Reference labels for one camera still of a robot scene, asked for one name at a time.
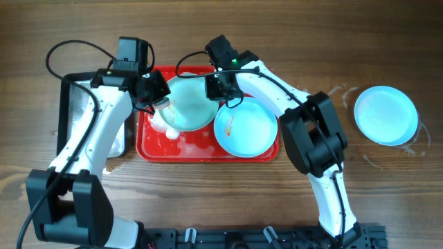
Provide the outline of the light blue plate top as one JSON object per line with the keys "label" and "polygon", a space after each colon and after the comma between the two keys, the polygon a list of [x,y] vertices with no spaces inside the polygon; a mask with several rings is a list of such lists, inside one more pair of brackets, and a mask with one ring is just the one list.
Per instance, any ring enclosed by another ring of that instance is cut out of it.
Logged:
{"label": "light blue plate top", "polygon": [[163,121],[179,131],[196,131],[208,125],[219,110],[218,101],[206,97],[203,77],[168,80],[170,104],[159,110]]}

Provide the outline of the pink sponge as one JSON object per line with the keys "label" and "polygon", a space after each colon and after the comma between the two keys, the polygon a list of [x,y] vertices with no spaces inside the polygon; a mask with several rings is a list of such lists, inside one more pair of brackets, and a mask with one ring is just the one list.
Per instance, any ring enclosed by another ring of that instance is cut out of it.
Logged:
{"label": "pink sponge", "polygon": [[161,98],[160,100],[157,100],[152,106],[153,106],[155,109],[164,109],[164,108],[169,107],[169,105],[170,105],[170,100],[169,100],[169,98],[167,98],[167,97],[163,97],[163,98]]}

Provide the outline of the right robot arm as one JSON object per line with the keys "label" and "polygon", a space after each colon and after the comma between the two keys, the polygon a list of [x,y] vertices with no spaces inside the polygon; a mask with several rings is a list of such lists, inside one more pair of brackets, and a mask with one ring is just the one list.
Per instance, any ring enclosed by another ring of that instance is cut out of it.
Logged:
{"label": "right robot arm", "polygon": [[319,209],[319,223],[339,248],[354,241],[357,221],[343,179],[347,138],[328,94],[298,90],[271,72],[249,50],[238,53],[224,35],[205,52],[214,66],[206,77],[210,100],[249,94],[278,118],[287,156],[309,177]]}

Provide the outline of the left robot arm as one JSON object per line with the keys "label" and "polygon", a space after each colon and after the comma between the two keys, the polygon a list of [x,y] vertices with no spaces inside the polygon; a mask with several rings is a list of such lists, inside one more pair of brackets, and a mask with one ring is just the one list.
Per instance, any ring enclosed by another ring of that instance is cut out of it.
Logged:
{"label": "left robot arm", "polygon": [[170,92],[154,67],[153,46],[121,37],[108,66],[93,74],[65,75],[61,81],[89,98],[78,128],[48,169],[34,169],[26,180],[30,213],[17,238],[23,246],[29,226],[45,242],[79,248],[149,248],[144,225],[114,214],[101,183],[115,137],[135,111],[152,114]]}

